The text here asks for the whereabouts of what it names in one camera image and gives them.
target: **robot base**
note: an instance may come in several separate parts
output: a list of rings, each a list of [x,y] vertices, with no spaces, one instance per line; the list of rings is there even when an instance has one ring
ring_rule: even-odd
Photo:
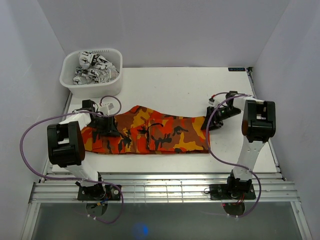
[[[119,201],[121,199],[120,192],[111,185],[105,185],[105,195],[102,199],[95,199],[89,194],[85,194],[82,187],[79,187],[77,200],[79,201],[103,201],[108,198],[108,201]]]
[[[210,184],[209,193],[211,200],[237,200],[244,194],[244,200],[256,199],[254,186],[251,185],[248,192],[230,192],[227,184]]]

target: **camouflage fabric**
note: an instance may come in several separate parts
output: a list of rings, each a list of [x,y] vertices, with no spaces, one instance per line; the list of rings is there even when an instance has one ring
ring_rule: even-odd
[[[91,127],[81,133],[86,151],[102,154],[208,153],[204,116],[167,115],[143,106],[115,116],[120,137],[93,139]]]

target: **laundry basket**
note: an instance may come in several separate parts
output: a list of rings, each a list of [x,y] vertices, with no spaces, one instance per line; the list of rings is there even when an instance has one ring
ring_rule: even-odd
[[[122,70],[122,55],[121,53],[112,48],[104,49],[91,49],[84,50],[88,52],[93,52],[95,54],[100,54],[105,57],[108,61],[112,62],[115,68],[119,72],[119,76],[107,83],[96,83],[96,84],[84,84],[84,85],[75,85],[73,78],[75,77],[76,67],[80,67],[79,64],[79,52],[74,51],[70,53],[63,61],[63,66],[60,75],[60,83],[68,88],[76,98],[98,98],[105,95],[117,95],[122,88],[123,83],[123,70]]]

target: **garment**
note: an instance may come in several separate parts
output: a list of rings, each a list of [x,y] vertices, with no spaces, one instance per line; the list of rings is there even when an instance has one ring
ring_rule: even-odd
[[[80,66],[75,69],[73,83],[75,85],[105,84],[115,80],[119,72],[112,62],[98,53],[79,52]]]
[[[85,150],[94,153],[208,153],[205,131],[201,130],[204,120],[204,116],[174,116],[137,105],[115,116],[120,137],[93,137],[91,127],[81,133]]]

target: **white table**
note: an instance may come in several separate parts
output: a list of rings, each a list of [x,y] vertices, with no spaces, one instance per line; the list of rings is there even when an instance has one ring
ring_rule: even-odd
[[[205,116],[208,99],[215,93],[238,91],[253,94],[246,72],[229,72],[221,67],[124,68],[123,87],[117,97],[124,113],[141,105],[161,113],[197,117]],[[72,97],[69,112],[81,107],[83,99]],[[92,98],[96,103],[99,98]],[[119,104],[106,98],[115,106]],[[210,132],[211,148],[224,161],[236,163],[243,144],[242,114],[224,121],[221,129]],[[232,166],[216,161],[211,155],[104,155],[86,152],[85,160],[101,173],[229,173]],[[260,152],[254,171],[277,172],[269,144]],[[65,173],[53,166],[52,172]]]

